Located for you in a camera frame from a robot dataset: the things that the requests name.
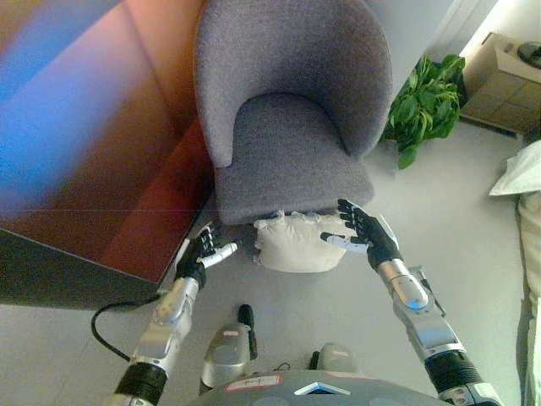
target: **wire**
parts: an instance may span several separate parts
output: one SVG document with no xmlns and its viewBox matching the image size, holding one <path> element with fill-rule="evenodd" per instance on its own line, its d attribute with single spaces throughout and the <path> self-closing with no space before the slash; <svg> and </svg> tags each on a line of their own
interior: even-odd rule
<svg viewBox="0 0 541 406">
<path fill-rule="evenodd" d="M 127 302 L 118 302 L 118 303 L 111 303 L 107 306 L 103 306 L 101 309 L 99 309 L 94 315 L 92 316 L 92 320 L 90 320 L 90 329 L 92 330 L 92 335 L 97 340 L 98 343 L 103 345 L 105 348 L 107 348 L 109 351 L 112 351 L 116 355 L 118 355 L 120 358 L 124 359 L 125 361 L 130 360 L 129 356 L 127 356 L 125 353 L 120 351 L 118 348 L 116 348 L 114 345 L 107 342 L 105 338 L 103 338 L 100 333 L 98 332 L 96 328 L 96 321 L 98 316 L 103 313 L 104 311 L 107 311 L 109 309 L 113 309 L 115 307 L 140 307 L 142 305 L 147 305 L 149 303 L 157 301 L 161 296 L 159 294 L 155 294 L 154 296 L 145 299 L 145 300 L 132 300 Z"/>
<path fill-rule="evenodd" d="M 279 364 L 278 367 L 275 368 L 274 370 L 284 370 L 283 367 L 286 368 L 285 370 L 290 370 L 290 369 L 291 369 L 291 366 L 289 365 L 288 362 L 282 362 L 282 363 Z"/>
</svg>

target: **potted plant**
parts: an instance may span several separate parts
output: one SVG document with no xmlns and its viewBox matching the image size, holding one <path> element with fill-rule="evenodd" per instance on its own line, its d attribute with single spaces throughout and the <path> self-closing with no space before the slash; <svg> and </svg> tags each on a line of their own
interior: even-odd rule
<svg viewBox="0 0 541 406">
<path fill-rule="evenodd" d="M 418 147 L 433 138 L 447 138 L 460 115 L 464 58 L 447 55 L 441 63 L 422 57 L 391 104 L 382 140 L 398 145 L 398 167 L 409 167 Z"/>
</svg>

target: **tiled floor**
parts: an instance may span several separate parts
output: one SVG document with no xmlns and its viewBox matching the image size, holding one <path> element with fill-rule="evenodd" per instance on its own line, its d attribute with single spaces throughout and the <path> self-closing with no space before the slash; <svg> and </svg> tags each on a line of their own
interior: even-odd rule
<svg viewBox="0 0 541 406">
<path fill-rule="evenodd" d="M 522 263 L 514 202 L 489 198 L 488 191 L 519 147 L 517 140 L 459 123 L 448 140 L 425 145 L 406 171 L 396 170 L 393 145 L 378 145 L 366 160 L 376 192 L 367 209 L 385 215 L 408 264 L 424 265 L 449 322 L 507 405 L 520 404 Z M 214 216 L 212 207 L 210 201 L 201 221 Z M 226 236 L 249 231 L 231 228 Z M 256 266 L 251 255 L 244 248 L 209 270 L 162 405 L 197 396 L 206 347 L 244 302 L 256 318 L 260 357 L 254 370 L 282 361 L 303 368 L 312 351 L 335 341 L 357 353 L 365 373 L 434 394 L 365 257 L 348 253 L 331 272 L 292 275 Z M 106 314 L 99 328 L 129 352 L 151 309 Z M 91 338 L 90 317 L 86 311 L 0 306 L 0 404 L 102 404 L 125 363 Z"/>
</svg>

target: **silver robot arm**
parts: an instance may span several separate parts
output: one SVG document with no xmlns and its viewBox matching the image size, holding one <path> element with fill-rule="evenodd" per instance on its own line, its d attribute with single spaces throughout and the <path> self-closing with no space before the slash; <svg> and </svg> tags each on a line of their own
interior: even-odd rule
<svg viewBox="0 0 541 406">
<path fill-rule="evenodd" d="M 156 406 L 192 325 L 205 270 L 237 250 L 236 243 L 215 248 L 210 225 L 194 240 L 184 240 L 172 290 L 157 305 L 149 326 L 130 357 L 129 367 L 106 406 Z"/>
<path fill-rule="evenodd" d="M 504 406 L 495 389 L 482 380 L 466 349 L 445 319 L 420 266 L 407 268 L 389 226 L 382 225 L 349 200 L 338 210 L 357 237 L 322 233 L 321 238 L 354 252 L 364 246 L 369 264 L 380 275 L 393 300 L 396 316 L 434 384 L 438 397 L 456 406 Z"/>
</svg>

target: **gray fabric upholstery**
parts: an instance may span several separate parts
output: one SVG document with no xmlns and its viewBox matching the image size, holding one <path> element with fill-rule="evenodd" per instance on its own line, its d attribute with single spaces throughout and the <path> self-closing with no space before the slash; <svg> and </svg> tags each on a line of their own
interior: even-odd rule
<svg viewBox="0 0 541 406">
<path fill-rule="evenodd" d="M 245 103 L 234 127 L 232 165 L 216 169 L 225 224 L 273 211 L 336 208 L 336 198 L 364 204 L 373 190 L 363 165 L 344 151 L 329 116 L 307 98 L 268 94 Z"/>
<path fill-rule="evenodd" d="M 380 137 L 391 62 L 361 0 L 208 0 L 196 45 L 199 118 L 216 167 L 232 163 L 238 109 L 267 93 L 322 106 L 353 156 Z"/>
</svg>

